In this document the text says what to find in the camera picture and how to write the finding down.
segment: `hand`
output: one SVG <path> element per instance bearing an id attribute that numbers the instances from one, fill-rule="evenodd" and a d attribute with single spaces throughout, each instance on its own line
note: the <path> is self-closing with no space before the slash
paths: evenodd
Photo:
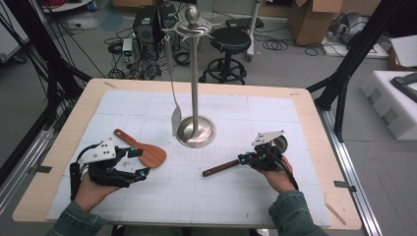
<path id="1" fill-rule="evenodd" d="M 283 156 L 282 161 L 287 165 L 288 170 L 292 173 L 292 166 L 288 162 L 288 159 Z M 261 174 L 263 174 L 267 180 L 270 186 L 275 189 L 279 193 L 283 193 L 285 191 L 289 190 L 295 190 L 294 185 L 289 180 L 288 175 L 283 170 L 258 170 Z"/>
<path id="2" fill-rule="evenodd" d="M 99 205 L 105 197 L 119 190 L 120 187 L 98 185 L 89 178 L 89 173 L 83 175 L 80 188 L 74 201 L 85 212 L 90 212 L 94 207 Z"/>

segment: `round stool seat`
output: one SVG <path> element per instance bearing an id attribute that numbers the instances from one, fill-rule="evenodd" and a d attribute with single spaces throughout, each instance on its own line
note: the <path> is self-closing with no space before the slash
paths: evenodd
<path id="1" fill-rule="evenodd" d="M 221 28 L 210 34 L 213 39 L 211 45 L 220 51 L 238 54 L 251 46 L 251 37 L 236 28 Z"/>

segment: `metal spatula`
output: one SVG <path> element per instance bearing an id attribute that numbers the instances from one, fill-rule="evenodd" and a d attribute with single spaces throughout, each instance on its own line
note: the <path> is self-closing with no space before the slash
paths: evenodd
<path id="1" fill-rule="evenodd" d="M 172 49 L 171 49 L 171 42 L 169 40 L 168 33 L 165 35 L 165 38 L 163 39 L 163 44 L 165 46 L 166 65 L 168 67 L 167 74 L 169 75 L 169 78 L 171 78 L 172 95 L 174 96 L 174 101 L 175 101 L 175 106 L 176 106 L 171 116 L 172 136 L 175 136 L 177 134 L 178 127 L 180 126 L 182 116 L 181 116 L 181 108 L 178 105 L 177 99 L 175 97 L 175 90 L 174 90 L 175 79 L 172 76 Z"/>

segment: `wooden spatula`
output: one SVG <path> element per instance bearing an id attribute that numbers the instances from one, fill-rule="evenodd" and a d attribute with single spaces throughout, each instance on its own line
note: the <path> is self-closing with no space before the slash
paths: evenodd
<path id="1" fill-rule="evenodd" d="M 142 149 L 144 153 L 139 157 L 139 160 L 147 167 L 156 168 L 161 165 L 166 158 L 165 150 L 160 147 L 141 144 L 120 129 L 115 129 L 113 133 L 128 145 Z"/>

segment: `round metal base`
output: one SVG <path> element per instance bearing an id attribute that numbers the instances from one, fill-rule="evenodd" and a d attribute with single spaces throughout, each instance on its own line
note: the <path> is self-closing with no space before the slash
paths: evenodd
<path id="1" fill-rule="evenodd" d="M 215 137 L 215 126 L 209 118 L 199 116 L 199 130 L 193 136 L 193 116 L 181 121 L 177 131 L 177 140 L 185 147 L 202 148 L 211 143 Z"/>

